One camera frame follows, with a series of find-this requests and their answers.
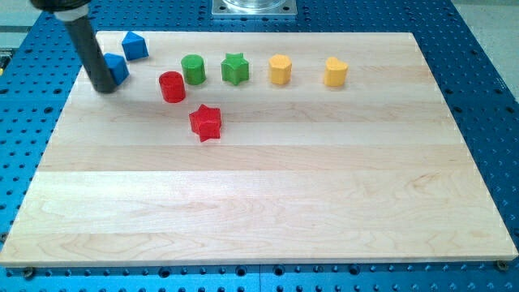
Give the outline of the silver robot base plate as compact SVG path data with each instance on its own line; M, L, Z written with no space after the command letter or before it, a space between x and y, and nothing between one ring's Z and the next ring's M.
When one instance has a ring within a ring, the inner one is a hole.
M231 16L296 16L296 0L212 0L212 15Z

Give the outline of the black robot arm end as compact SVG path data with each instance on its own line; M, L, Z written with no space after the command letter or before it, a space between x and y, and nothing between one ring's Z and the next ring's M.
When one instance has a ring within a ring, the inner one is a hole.
M90 2L91 0L30 0L36 9L50 13L74 10Z

